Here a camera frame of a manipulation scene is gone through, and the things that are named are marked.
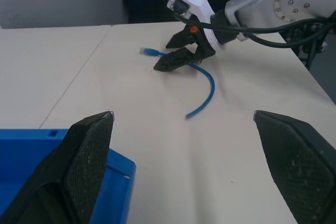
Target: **blue plastic bin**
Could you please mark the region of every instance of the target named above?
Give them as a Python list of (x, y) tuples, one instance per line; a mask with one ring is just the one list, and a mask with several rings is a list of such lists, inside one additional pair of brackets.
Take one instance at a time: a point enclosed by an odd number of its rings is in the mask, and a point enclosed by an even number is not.
[[(0, 216), (37, 164), (62, 141), (68, 130), (0, 130)], [(135, 163), (109, 149), (104, 179), (90, 224), (127, 220)]]

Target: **dark pants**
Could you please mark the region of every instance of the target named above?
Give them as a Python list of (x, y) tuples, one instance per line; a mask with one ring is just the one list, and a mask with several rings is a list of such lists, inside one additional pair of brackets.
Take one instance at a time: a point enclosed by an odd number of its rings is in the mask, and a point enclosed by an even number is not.
[[(227, 0), (208, 0), (212, 10), (216, 13), (225, 7)], [(155, 1), (155, 21), (170, 22), (176, 21), (172, 15), (172, 11), (167, 8), (168, 0)]]

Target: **blue cable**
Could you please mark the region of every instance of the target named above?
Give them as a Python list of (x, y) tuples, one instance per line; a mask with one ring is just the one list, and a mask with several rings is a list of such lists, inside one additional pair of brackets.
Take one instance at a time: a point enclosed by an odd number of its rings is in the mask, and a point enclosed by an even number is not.
[[(164, 53), (162, 53), (160, 51), (157, 51), (155, 49), (151, 49), (151, 48), (142, 48), (140, 50), (140, 53), (143, 54), (143, 55), (148, 55), (148, 56), (164, 56), (165, 55)], [(215, 80), (211, 76), (211, 74), (208, 73), (207, 71), (205, 71), (203, 68), (200, 68), (199, 66), (196, 66), (195, 64), (188, 64), (188, 66), (196, 69), (197, 71), (201, 72), (202, 74), (204, 74), (208, 78), (208, 80), (210, 82), (210, 85), (211, 85), (211, 91), (210, 91), (210, 94), (209, 94), (208, 98), (202, 103), (201, 106), (199, 106), (196, 110), (190, 112), (189, 114), (185, 115), (185, 117), (187, 119), (195, 116), (198, 113), (200, 113), (210, 103), (210, 101), (211, 101), (211, 99), (212, 99), (212, 97), (214, 96), (214, 93), (215, 93)]]

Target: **white table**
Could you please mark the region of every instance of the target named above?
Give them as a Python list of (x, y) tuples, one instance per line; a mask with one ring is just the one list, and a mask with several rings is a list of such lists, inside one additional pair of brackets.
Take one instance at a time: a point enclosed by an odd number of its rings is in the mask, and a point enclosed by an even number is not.
[(112, 27), (42, 128), (115, 112), (110, 146), (137, 165), (130, 224), (296, 223), (272, 181), (253, 114), (304, 120), (336, 147), (335, 105), (291, 50), (233, 41), (203, 61), (216, 92), (204, 111), (186, 120), (207, 97), (208, 80), (189, 67), (154, 71), (158, 58), (139, 55), (141, 47), (163, 49), (182, 28)]
[(0, 30), (0, 127), (39, 128), (110, 28)]

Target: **floor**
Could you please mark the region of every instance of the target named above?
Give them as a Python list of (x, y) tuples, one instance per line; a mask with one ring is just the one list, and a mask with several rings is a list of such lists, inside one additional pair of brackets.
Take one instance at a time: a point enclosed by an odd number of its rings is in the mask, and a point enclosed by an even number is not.
[(328, 36), (328, 48), (316, 55), (310, 72), (336, 104), (336, 35)]

